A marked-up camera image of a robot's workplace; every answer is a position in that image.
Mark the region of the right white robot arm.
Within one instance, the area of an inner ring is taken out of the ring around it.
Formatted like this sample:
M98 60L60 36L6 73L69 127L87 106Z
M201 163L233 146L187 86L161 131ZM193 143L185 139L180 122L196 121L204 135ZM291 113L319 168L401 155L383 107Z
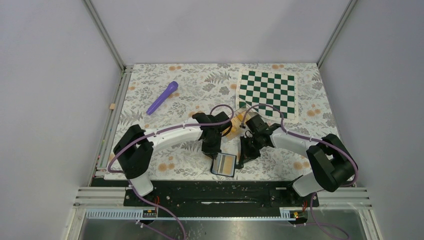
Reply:
M357 174L356 162L335 134L318 139L289 131L278 123L268 125L258 115L245 125L250 135L240 137L239 168L259 158L265 147L285 149L308 159L312 172L295 179L286 193L293 206L301 205L314 192L334 192Z

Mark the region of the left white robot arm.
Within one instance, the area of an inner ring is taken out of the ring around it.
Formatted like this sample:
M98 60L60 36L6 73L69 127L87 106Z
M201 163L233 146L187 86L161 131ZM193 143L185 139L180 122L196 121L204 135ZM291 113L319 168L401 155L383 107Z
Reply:
M148 206L154 202L155 192L147 171L156 152L185 142L201 141L202 153L215 160L222 154L223 132L230 126L231 118L223 111L216 115L199 112L183 122L156 129L144 130L136 124L127 130L113 151L136 199Z

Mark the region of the clear plastic card box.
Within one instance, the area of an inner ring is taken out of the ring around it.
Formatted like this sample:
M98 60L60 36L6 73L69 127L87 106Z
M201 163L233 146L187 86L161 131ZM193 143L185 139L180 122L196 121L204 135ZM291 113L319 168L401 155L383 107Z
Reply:
M222 136L227 141L230 141L234 138L243 135L245 130L248 129L246 122L258 115L258 113L254 109L250 110L249 112L247 112L247 110L248 108L244 106L234 112L234 116L230 121L231 126L224 130L222 134Z

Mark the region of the black leather card holder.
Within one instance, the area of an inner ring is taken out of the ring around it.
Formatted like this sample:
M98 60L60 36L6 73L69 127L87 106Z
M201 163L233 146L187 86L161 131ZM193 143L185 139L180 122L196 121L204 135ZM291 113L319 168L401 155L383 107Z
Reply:
M218 153L212 160L210 172L214 175L233 178L235 175L237 156Z

